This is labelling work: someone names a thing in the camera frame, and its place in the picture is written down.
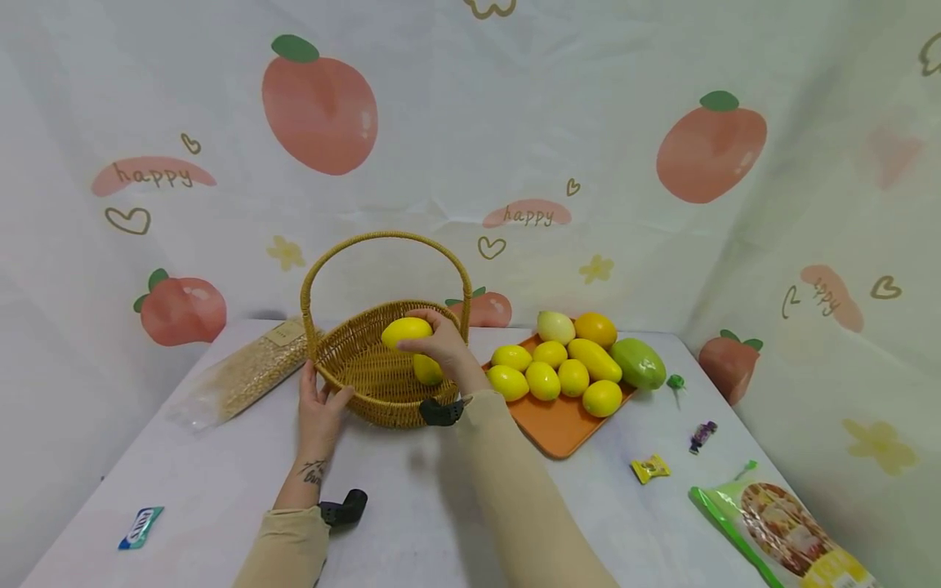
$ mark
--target human hand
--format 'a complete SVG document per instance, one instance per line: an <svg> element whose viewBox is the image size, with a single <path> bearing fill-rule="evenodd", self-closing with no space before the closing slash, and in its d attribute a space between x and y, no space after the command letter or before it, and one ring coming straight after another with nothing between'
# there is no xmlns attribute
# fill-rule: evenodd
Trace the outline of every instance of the human hand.
<svg viewBox="0 0 941 588"><path fill-rule="evenodd" d="M441 371L445 376L457 381L458 384L461 372L469 366L480 371L477 360L451 320L431 309L410 310L406 316L414 316L427 321L434 334L422 339L403 339L398 343L399 351L429 356L441 366Z"/></svg>
<svg viewBox="0 0 941 588"><path fill-rule="evenodd" d="M317 371L309 359L300 374L300 402L297 407L300 444L298 457L328 461L337 445L341 415L346 403L353 398L353 387L346 386L335 394L334 388L324 384L317 390Z"/></svg>

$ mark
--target plastic bag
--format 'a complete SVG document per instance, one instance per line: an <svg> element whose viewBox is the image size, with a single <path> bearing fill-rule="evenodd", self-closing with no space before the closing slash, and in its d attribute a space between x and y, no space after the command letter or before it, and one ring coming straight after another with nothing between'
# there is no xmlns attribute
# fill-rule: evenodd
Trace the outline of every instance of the plastic bag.
<svg viewBox="0 0 941 588"><path fill-rule="evenodd" d="M229 421L296 372L307 351L304 324L292 317L194 378L169 417L195 431Z"/></svg>
<svg viewBox="0 0 941 588"><path fill-rule="evenodd" d="M726 536L772 588L879 588L852 555L788 490L740 476L711 489L690 488Z"/></svg>

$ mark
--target orange tray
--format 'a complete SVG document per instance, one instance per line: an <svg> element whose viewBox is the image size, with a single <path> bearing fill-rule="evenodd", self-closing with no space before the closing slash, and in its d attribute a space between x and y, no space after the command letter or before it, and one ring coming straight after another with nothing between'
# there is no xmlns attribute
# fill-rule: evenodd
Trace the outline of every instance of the orange tray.
<svg viewBox="0 0 941 588"><path fill-rule="evenodd" d="M532 353L541 342L538 335L533 335L519 345ZM490 362L485 363L483 368L489 370ZM621 401L623 406L634 393L634 388L621 382L621 391L624 392L624 400ZM565 459L575 453L611 418L591 416L582 406L581 398L569 398L564 394L551 402L536 400L532 394L526 394L507 406L526 437L553 459Z"/></svg>

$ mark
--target yellow fruit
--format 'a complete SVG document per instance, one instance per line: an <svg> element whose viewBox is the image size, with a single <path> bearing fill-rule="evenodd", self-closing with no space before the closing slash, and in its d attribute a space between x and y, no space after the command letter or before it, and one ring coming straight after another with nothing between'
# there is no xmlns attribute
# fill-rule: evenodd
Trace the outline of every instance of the yellow fruit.
<svg viewBox="0 0 941 588"><path fill-rule="evenodd" d="M607 349L617 341L617 329L605 315L586 312L575 319L575 336L593 341Z"/></svg>
<svg viewBox="0 0 941 588"><path fill-rule="evenodd" d="M617 412L622 400L620 386L608 380L599 380L582 395L582 406L591 416L605 419Z"/></svg>
<svg viewBox="0 0 941 588"><path fill-rule="evenodd" d="M386 330L382 331L382 343L392 351L398 351L395 344L402 339L421 339L431 337L431 325L414 316L407 316L392 321Z"/></svg>
<svg viewBox="0 0 941 588"><path fill-rule="evenodd" d="M418 381L426 386L437 386L444 380L441 366L429 356L421 354L412 356L412 371L415 372Z"/></svg>
<svg viewBox="0 0 941 588"><path fill-rule="evenodd" d="M558 341L540 343L533 350L533 361L545 361L552 369L557 369L562 362L568 359L566 347Z"/></svg>
<svg viewBox="0 0 941 588"><path fill-rule="evenodd" d="M519 345L504 345L493 352L490 365L505 365L517 372L525 372L532 361L533 356Z"/></svg>
<svg viewBox="0 0 941 588"><path fill-rule="evenodd" d="M562 312L543 310L535 319L535 332L543 341L558 341L562 345L575 339L575 326L572 319Z"/></svg>
<svg viewBox="0 0 941 588"><path fill-rule="evenodd" d="M601 345L587 339L573 339L568 344L568 356L585 364L593 380L620 382L621 366L611 359Z"/></svg>
<svg viewBox="0 0 941 588"><path fill-rule="evenodd" d="M565 396L578 398L588 388L588 369L577 359L566 359L559 366L559 383Z"/></svg>
<svg viewBox="0 0 941 588"><path fill-rule="evenodd" d="M529 393L529 384L526 376L521 372L505 365L495 365L486 372L490 386L503 395L506 402L519 400Z"/></svg>
<svg viewBox="0 0 941 588"><path fill-rule="evenodd" d="M530 392L539 400L555 400L562 391L559 376L545 361L534 361L526 369L526 383Z"/></svg>

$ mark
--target bag of grain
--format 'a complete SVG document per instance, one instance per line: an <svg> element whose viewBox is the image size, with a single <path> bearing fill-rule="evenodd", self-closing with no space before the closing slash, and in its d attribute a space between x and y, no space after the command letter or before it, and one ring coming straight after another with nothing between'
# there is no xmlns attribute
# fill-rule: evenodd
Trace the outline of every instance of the bag of grain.
<svg viewBox="0 0 941 588"><path fill-rule="evenodd" d="M301 317L292 317L196 376L168 417L194 431L222 424L296 372L307 350Z"/></svg>

